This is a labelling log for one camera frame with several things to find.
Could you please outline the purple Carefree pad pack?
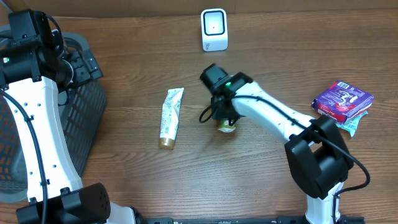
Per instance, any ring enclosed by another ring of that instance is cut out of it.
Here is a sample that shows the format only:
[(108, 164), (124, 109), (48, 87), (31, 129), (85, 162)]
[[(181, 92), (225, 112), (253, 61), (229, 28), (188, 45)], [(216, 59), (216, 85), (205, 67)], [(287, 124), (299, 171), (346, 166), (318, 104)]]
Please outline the purple Carefree pad pack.
[(338, 124), (345, 124), (370, 108), (373, 99), (374, 95), (337, 80), (315, 97), (312, 108), (320, 114), (331, 117)]

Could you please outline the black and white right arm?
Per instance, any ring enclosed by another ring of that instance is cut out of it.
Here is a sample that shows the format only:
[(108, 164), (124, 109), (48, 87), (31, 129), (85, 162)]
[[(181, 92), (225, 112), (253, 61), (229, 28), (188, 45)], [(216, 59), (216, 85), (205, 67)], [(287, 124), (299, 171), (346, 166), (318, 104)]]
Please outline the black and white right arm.
[(282, 142), (291, 176), (307, 196), (305, 222), (340, 223), (337, 193), (353, 160), (335, 122), (289, 108), (242, 72), (231, 76), (212, 64), (200, 80), (211, 93), (210, 118), (233, 127), (247, 117)]

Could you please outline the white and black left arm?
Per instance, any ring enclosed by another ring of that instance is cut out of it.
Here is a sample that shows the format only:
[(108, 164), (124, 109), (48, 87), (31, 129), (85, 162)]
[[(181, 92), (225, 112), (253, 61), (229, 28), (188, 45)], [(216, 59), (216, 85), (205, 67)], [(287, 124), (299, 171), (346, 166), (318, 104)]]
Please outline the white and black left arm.
[(28, 206), (19, 223), (137, 223), (103, 184), (84, 186), (69, 155), (58, 95), (102, 77), (87, 41), (63, 34), (53, 17), (26, 9), (8, 16), (1, 94), (13, 112), (27, 170)]

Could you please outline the green and yellow juice carton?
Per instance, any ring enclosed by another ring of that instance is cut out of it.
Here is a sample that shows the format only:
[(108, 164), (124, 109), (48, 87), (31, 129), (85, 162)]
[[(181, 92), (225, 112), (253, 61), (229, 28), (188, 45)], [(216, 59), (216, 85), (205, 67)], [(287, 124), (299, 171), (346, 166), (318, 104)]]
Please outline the green and yellow juice carton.
[(230, 125), (228, 119), (224, 119), (219, 122), (218, 130), (222, 133), (232, 133), (235, 129), (235, 125)]

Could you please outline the teal snack packet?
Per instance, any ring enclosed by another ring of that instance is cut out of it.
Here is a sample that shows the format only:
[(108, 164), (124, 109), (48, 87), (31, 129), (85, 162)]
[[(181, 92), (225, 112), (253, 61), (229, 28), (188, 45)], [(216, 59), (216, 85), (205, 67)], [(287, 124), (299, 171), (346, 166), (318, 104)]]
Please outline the teal snack packet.
[(347, 132), (349, 132), (349, 135), (353, 137), (355, 135), (355, 132), (358, 129), (359, 121), (363, 116), (366, 116), (368, 114), (367, 111), (363, 111), (361, 114), (355, 116), (354, 118), (350, 119), (349, 121), (346, 121), (344, 124), (337, 124), (337, 126)]

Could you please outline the white and gold tube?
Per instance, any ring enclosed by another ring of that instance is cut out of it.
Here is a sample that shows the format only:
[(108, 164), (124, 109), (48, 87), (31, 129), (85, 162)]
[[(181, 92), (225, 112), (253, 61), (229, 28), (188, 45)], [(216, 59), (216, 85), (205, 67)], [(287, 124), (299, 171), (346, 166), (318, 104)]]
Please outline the white and gold tube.
[(169, 89), (162, 105), (159, 148), (173, 150), (179, 125), (184, 88)]

